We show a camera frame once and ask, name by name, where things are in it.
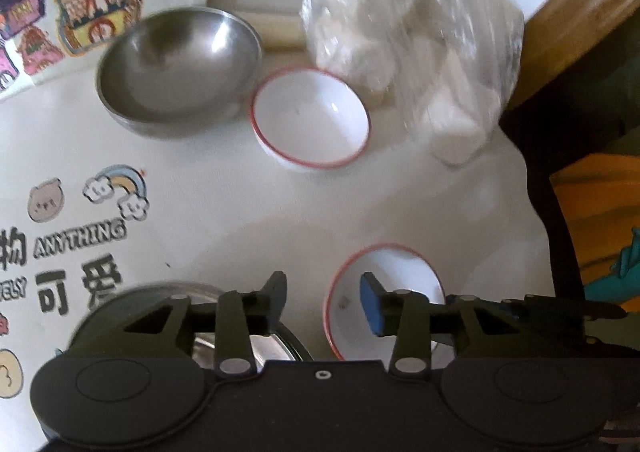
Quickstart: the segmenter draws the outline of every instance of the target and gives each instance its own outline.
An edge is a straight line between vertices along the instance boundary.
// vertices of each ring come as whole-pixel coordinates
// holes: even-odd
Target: pink house sticker
[[[44,16],[44,0],[0,0],[0,36],[7,41]]]
[[[65,57],[62,50],[49,41],[47,34],[37,26],[30,26],[24,31],[17,51],[22,55],[22,65],[27,75],[35,75]]]
[[[18,69],[11,62],[4,48],[4,42],[0,42],[0,92],[7,89],[18,78]]]

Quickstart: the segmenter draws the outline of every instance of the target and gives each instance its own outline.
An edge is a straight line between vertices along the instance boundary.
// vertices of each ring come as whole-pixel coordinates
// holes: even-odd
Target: purple house sticker
[[[0,0],[0,36],[7,41],[44,16],[44,0]]]

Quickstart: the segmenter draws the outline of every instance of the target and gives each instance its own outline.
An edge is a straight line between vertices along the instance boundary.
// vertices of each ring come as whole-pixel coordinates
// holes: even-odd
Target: bear face sticker
[[[60,214],[63,206],[65,194],[62,185],[58,178],[53,178],[31,189],[27,211],[36,223],[46,223]]]

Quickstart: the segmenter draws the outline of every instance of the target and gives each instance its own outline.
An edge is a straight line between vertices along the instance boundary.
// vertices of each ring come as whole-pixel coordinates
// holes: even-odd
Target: bowl rim
[[[351,92],[353,92],[355,97],[358,99],[358,103],[360,104],[360,107],[362,107],[362,110],[364,111],[364,114],[365,114],[365,116],[367,118],[367,136],[365,137],[364,142],[362,143],[362,145],[356,150],[356,152],[354,152],[353,154],[351,154],[347,158],[336,159],[334,161],[329,161],[327,163],[317,163],[317,162],[314,162],[314,161],[306,161],[304,159],[296,158],[295,156],[292,156],[292,155],[289,155],[287,153],[284,153],[283,151],[281,151],[280,149],[275,147],[272,143],[270,143],[269,140],[267,140],[267,138],[264,136],[263,132],[260,130],[260,127],[258,126],[258,122],[255,119],[255,102],[256,102],[256,100],[258,98],[258,95],[264,90],[264,87],[267,86],[267,84],[271,83],[273,80],[276,80],[278,78],[286,76],[287,74],[290,74],[290,73],[303,73],[303,72],[306,72],[306,71],[310,71],[310,72],[313,72],[313,73],[320,73],[320,74],[322,74],[324,76],[331,77],[334,80],[337,80],[338,82],[340,82],[341,84],[346,86],[349,90],[351,90]],[[349,165],[352,161],[355,161],[360,156],[362,156],[362,154],[367,150],[367,147],[369,146],[369,139],[370,139],[370,136],[371,136],[371,118],[369,116],[369,112],[367,111],[367,108],[362,103],[362,100],[360,99],[360,97],[358,97],[358,94],[351,88],[351,86],[349,86],[340,77],[338,77],[338,76],[336,76],[333,73],[330,73],[328,71],[319,70],[318,68],[314,68],[313,66],[291,66],[291,67],[288,67],[288,68],[283,68],[281,70],[275,71],[274,73],[270,74],[268,77],[263,79],[258,84],[257,88],[255,89],[254,96],[251,99],[251,104],[249,106],[249,119],[250,119],[251,125],[252,125],[252,127],[254,129],[254,133],[260,139],[260,142],[262,142],[264,145],[266,145],[271,151],[276,153],[280,158],[283,158],[283,159],[285,159],[285,160],[287,160],[287,161],[289,161],[291,163],[295,163],[296,165],[300,165],[302,167],[307,167],[309,169],[327,170],[327,169],[337,169],[339,167],[344,167],[345,165]]]
[[[107,111],[109,111],[111,114],[117,116],[120,119],[126,120],[127,122],[136,122],[138,124],[143,124],[143,125],[166,125],[168,121],[172,121],[175,119],[187,119],[187,118],[192,118],[194,116],[197,116],[199,114],[201,114],[203,111],[205,111],[207,109],[207,106],[203,106],[202,108],[199,108],[197,110],[193,110],[191,112],[187,112],[187,113],[183,113],[183,114],[177,114],[177,115],[166,115],[164,116],[163,119],[159,119],[159,120],[144,120],[144,119],[140,119],[137,117],[132,117],[130,115],[126,115],[120,111],[117,111],[116,109],[113,108],[113,106],[110,105],[110,103],[108,102],[108,100],[105,98],[104,94],[102,93],[102,73],[104,72],[104,67],[106,64],[106,60],[107,58],[111,55],[111,52],[113,50],[115,50],[115,48],[125,42],[127,39],[130,38],[130,36],[132,36],[135,31],[137,31],[137,29],[140,28],[140,26],[151,19],[155,19],[159,16],[164,16],[164,15],[168,15],[168,14],[172,14],[174,12],[208,12],[208,13],[212,13],[212,14],[216,14],[216,15],[221,15],[224,16],[228,19],[231,19],[237,23],[240,23],[242,26],[244,26],[249,33],[254,37],[255,41],[256,41],[256,46],[257,46],[257,51],[258,51],[258,60],[257,60],[257,64],[256,64],[256,73],[258,73],[258,71],[260,71],[260,67],[262,66],[262,59],[263,59],[263,48],[262,48],[262,39],[260,38],[260,34],[258,34],[258,32],[255,30],[254,27],[252,27],[252,25],[250,25],[250,23],[248,21],[245,21],[244,19],[242,19],[239,16],[236,16],[235,14],[231,13],[231,12],[226,12],[226,10],[220,10],[217,8],[212,8],[212,7],[206,7],[206,6],[197,6],[197,5],[192,5],[192,6],[183,6],[183,7],[171,7],[171,8],[167,8],[167,9],[163,9],[163,10],[158,10],[158,12],[154,12],[153,14],[150,14],[148,16],[144,16],[142,17],[139,22],[137,22],[135,25],[133,25],[130,28],[127,28],[124,32],[122,32],[119,36],[117,36],[116,38],[114,38],[111,42],[109,42],[107,44],[107,47],[105,49],[105,51],[102,53],[102,55],[100,55],[100,60],[98,61],[98,65],[96,67],[95,70],[95,90],[98,93],[98,98],[100,98],[100,102],[102,102],[102,105],[105,107],[105,109],[107,109]]]
[[[400,250],[408,254],[415,255],[415,257],[418,257],[421,260],[423,260],[425,263],[427,263],[427,266],[430,267],[431,272],[433,272],[433,275],[436,276],[436,280],[438,281],[438,285],[440,286],[440,291],[442,292],[442,297],[446,299],[444,286],[442,285],[442,281],[440,280],[440,276],[438,275],[438,272],[436,272],[436,270],[431,266],[431,263],[416,250],[409,248],[408,246],[402,245],[400,243],[377,243],[375,245],[366,247],[360,250],[359,252],[356,252],[345,261],[345,263],[340,267],[340,269],[338,269],[337,273],[334,275],[334,278],[331,281],[331,285],[329,286],[329,290],[324,298],[324,305],[322,306],[322,328],[324,329],[324,335],[326,336],[326,339],[329,342],[329,346],[331,347],[331,350],[334,352],[334,355],[338,358],[338,360],[346,361],[346,358],[344,358],[342,353],[340,353],[340,350],[338,349],[338,346],[335,343],[334,335],[332,334],[332,331],[331,331],[331,321],[330,321],[329,314],[330,314],[331,301],[334,297],[335,288],[340,282],[344,273],[355,261],[357,261],[359,258],[363,257],[364,255],[371,254],[372,252],[377,252],[378,250],[386,250],[386,249]]]

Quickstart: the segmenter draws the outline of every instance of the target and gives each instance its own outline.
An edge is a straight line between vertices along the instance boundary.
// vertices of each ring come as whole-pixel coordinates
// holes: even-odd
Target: screw
[[[396,360],[396,369],[404,374],[419,374],[427,368],[427,362],[420,358],[400,358]]]
[[[220,364],[220,371],[225,374],[245,374],[250,369],[251,364],[244,358],[227,358]]]

